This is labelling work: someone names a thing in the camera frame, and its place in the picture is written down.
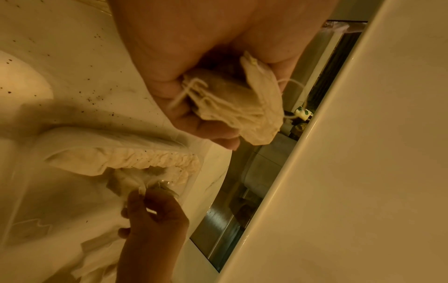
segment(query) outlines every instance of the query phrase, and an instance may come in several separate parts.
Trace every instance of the hand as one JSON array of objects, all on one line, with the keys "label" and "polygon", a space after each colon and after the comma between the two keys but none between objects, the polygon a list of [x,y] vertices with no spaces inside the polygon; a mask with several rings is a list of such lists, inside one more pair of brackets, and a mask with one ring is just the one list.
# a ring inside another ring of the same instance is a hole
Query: hand
[{"label": "hand", "polygon": [[214,62],[247,50],[278,79],[291,73],[337,0],[109,0],[131,58],[160,109],[178,129],[235,150],[238,132],[202,121],[184,102],[180,76],[208,57]]},{"label": "hand", "polygon": [[[149,208],[157,212],[150,213]],[[189,221],[177,201],[163,191],[129,194],[121,215],[130,228],[121,228],[126,239],[117,267],[117,283],[169,283]]]}]

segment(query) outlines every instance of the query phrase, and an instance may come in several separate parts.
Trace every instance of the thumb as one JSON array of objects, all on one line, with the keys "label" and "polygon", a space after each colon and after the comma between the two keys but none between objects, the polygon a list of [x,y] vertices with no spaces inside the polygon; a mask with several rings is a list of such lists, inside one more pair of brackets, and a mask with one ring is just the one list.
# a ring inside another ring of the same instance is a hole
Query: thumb
[{"label": "thumb", "polygon": [[131,233],[139,233],[145,229],[150,220],[146,211],[143,196],[139,191],[132,191],[127,197],[127,215],[131,223]]}]

